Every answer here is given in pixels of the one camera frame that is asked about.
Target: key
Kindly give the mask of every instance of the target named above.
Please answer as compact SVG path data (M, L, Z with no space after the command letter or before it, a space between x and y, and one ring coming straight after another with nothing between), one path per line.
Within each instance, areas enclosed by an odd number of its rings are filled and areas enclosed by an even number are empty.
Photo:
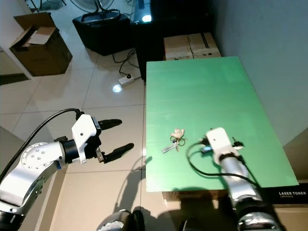
M166 147L166 148L163 148L162 149L162 153L166 153L168 151L170 151L171 149L174 149L178 146L179 142L174 142L172 145Z

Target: light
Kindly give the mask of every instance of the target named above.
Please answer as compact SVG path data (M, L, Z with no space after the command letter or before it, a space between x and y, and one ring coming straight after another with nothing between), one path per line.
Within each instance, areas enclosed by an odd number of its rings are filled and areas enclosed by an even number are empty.
M148 23L148 22L152 21L152 16L147 14L144 17L142 17L142 20L143 20L143 22Z
M112 88L112 91L115 93L118 93L122 90L122 87L120 84L114 85L114 87Z

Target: power strip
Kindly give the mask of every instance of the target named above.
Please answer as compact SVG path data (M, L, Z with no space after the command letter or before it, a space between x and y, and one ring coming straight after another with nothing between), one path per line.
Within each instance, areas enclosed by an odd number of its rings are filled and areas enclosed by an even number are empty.
M135 82L135 79L133 76L131 76L130 74L128 74L127 76L119 79L119 82L121 84L122 87L127 86L128 84L131 84L133 82Z

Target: black speaker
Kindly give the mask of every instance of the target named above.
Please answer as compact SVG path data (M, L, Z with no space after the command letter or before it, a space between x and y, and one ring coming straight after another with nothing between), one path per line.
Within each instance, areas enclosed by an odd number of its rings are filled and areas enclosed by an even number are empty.
M133 47L130 19L115 12L86 14L73 19L86 48L103 56Z

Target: green tabletop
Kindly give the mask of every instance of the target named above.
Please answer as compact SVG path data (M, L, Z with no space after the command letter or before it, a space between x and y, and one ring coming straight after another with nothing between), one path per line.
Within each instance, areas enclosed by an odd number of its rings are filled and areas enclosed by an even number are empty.
M147 63L147 191L225 189L220 178L198 175L185 157L190 144L217 127L245 144L240 154L262 187L298 184L237 57ZM186 144L163 154L174 128L185 129ZM202 171L219 172L211 155L191 160Z

